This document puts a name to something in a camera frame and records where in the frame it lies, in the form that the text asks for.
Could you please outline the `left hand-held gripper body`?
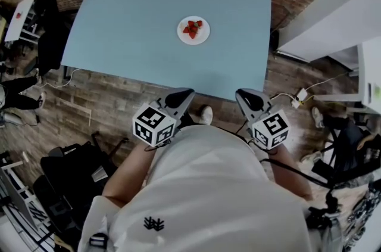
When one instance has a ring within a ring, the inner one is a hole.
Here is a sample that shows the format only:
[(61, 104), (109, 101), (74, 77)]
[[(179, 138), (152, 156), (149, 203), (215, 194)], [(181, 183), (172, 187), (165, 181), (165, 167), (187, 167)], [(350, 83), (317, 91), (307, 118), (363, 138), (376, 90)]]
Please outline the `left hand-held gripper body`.
[(158, 147), (170, 140), (178, 131), (182, 106), (173, 108), (158, 98), (144, 103), (132, 118), (135, 137), (151, 147)]

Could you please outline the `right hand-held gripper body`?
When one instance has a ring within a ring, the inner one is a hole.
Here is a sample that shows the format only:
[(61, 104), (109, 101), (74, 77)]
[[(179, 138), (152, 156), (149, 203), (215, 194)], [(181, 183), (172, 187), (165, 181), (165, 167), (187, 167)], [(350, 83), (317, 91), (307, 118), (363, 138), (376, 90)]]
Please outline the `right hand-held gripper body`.
[(283, 144), (289, 135), (289, 121), (282, 108), (272, 107), (250, 125), (254, 144), (263, 150), (272, 150)]

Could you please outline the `white round plate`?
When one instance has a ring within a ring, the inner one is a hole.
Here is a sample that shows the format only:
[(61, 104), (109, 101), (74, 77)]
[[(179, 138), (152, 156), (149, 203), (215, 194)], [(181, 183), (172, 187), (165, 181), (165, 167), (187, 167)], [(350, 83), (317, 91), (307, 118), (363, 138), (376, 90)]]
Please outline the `white round plate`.
[[(197, 21), (198, 20), (202, 20), (202, 27), (198, 27), (197, 26)], [(193, 21), (194, 22), (194, 26), (196, 26), (198, 28), (198, 31), (197, 31), (197, 35), (194, 39), (191, 39), (191, 37), (189, 36), (188, 33), (183, 33), (183, 30), (185, 27), (188, 27), (189, 28), (189, 32), (191, 31), (191, 28), (188, 26), (188, 21)], [(200, 17), (200, 16), (189, 16), (189, 17), (185, 17), (184, 19), (182, 19), (178, 26), (177, 26), (177, 35), (179, 37), (179, 39), (187, 44), (187, 45), (200, 45), (202, 44), (203, 42), (205, 42), (209, 35), (210, 35), (210, 25), (208, 24), (208, 22)]]

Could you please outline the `person's right forearm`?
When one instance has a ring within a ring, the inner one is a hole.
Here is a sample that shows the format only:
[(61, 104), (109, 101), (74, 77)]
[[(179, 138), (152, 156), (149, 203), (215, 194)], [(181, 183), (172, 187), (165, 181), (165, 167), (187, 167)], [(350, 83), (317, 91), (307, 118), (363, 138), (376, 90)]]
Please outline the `person's right forearm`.
[[(280, 144), (268, 151), (267, 155), (271, 160), (278, 161), (279, 163), (283, 163), (297, 171), (300, 171), (291, 153), (283, 144)], [(305, 178), (276, 164), (270, 163), (270, 166), (273, 171), (275, 183), (306, 201), (313, 200), (313, 193), (310, 184)]]

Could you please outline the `person's left forearm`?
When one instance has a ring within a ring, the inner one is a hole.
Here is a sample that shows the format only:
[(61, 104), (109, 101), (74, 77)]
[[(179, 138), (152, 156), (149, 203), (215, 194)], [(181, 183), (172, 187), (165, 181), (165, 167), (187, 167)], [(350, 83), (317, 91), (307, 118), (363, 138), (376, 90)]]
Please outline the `person's left forearm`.
[(156, 149), (137, 144), (106, 183), (102, 196), (119, 207), (129, 203), (142, 188)]

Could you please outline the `person's black trouser leg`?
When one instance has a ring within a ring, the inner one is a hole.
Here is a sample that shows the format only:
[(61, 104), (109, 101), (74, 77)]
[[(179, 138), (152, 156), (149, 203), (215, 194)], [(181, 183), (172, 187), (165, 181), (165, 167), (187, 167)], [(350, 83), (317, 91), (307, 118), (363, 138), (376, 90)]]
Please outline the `person's black trouser leg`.
[(179, 125), (179, 129), (182, 129), (184, 127), (188, 127), (188, 126), (195, 126), (195, 125), (200, 125), (201, 123), (200, 122), (195, 122), (193, 120), (193, 118), (191, 118), (191, 115), (186, 112), (181, 118), (180, 118), (180, 125)]

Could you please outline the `person's white shoe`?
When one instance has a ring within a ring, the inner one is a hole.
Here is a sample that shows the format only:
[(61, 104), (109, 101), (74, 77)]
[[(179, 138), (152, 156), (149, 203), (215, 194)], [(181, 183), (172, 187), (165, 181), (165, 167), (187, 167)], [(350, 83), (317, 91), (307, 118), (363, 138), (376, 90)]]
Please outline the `person's white shoe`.
[(213, 120), (213, 109), (210, 106), (205, 106), (201, 110), (199, 124), (209, 126), (212, 123), (212, 120)]

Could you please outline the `white power strip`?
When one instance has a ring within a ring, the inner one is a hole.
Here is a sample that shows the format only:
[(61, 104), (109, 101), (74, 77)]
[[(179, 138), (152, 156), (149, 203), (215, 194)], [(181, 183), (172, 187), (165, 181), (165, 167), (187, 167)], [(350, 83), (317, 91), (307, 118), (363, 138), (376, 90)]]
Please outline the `white power strip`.
[(299, 108), (301, 105), (303, 105), (304, 100), (307, 98), (307, 91), (306, 89), (302, 88), (299, 90), (299, 92), (295, 95), (294, 99), (291, 101), (291, 105), (293, 108)]

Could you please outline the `person's white shirt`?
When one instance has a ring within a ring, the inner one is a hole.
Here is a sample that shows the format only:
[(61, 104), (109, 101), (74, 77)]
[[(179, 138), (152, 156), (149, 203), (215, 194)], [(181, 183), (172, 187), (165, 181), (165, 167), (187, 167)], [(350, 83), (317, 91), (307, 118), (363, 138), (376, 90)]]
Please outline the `person's white shirt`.
[(213, 126), (182, 129), (124, 207), (93, 199), (78, 252), (318, 252), (307, 202)]

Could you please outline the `black bag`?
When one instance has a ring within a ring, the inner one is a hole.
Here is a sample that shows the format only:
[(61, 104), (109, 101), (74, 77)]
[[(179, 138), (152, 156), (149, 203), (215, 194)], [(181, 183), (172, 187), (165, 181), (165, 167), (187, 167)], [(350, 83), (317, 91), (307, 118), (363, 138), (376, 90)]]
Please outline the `black bag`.
[(54, 228), (82, 230), (92, 200), (116, 171), (110, 156), (87, 142), (54, 148), (41, 158), (33, 190)]

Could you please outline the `white cabinet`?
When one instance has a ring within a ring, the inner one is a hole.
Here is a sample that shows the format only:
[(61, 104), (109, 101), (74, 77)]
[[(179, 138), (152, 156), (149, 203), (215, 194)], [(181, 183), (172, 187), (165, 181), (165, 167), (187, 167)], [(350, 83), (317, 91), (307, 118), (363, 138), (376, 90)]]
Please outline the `white cabinet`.
[(305, 62), (381, 36), (381, 0), (315, 0), (279, 32), (277, 52)]

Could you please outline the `white desk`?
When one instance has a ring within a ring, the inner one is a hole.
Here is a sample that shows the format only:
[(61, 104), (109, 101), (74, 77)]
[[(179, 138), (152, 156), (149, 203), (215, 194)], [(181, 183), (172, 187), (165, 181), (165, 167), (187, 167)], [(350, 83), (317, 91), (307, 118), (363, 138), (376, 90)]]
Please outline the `white desk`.
[(356, 94), (315, 95), (322, 102), (361, 102), (381, 115), (381, 36), (358, 45), (358, 92)]

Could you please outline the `white metal rack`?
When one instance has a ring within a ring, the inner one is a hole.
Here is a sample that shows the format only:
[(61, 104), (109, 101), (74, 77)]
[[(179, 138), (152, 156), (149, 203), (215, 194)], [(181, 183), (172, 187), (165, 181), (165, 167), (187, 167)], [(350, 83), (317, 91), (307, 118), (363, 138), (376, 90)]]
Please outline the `white metal rack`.
[(9, 152), (0, 153), (0, 211), (27, 252), (54, 252), (51, 221), (35, 194), (14, 171), (21, 165), (22, 161), (11, 160)]

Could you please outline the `white side table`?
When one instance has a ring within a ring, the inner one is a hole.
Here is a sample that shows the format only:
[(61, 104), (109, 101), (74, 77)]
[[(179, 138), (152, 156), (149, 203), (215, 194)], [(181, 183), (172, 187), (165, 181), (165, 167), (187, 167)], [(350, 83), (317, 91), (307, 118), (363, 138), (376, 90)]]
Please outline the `white side table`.
[[(26, 22), (27, 16), (29, 15), (32, 5), (35, 0), (22, 0), (18, 3), (13, 17), (8, 25), (7, 34), (5, 35), (5, 41), (17, 41), (20, 39), (24, 24)], [(16, 18), (16, 14), (21, 13), (20, 18)]]

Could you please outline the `black clamp mount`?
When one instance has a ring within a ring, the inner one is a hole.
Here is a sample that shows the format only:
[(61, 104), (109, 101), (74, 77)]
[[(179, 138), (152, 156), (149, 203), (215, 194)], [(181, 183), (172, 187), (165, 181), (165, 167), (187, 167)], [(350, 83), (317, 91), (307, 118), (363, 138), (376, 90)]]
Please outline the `black clamp mount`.
[(324, 230), (339, 225), (340, 209), (338, 199), (333, 196), (333, 190), (329, 190), (325, 197), (326, 207), (318, 209), (309, 207), (309, 215), (306, 218), (308, 229)]

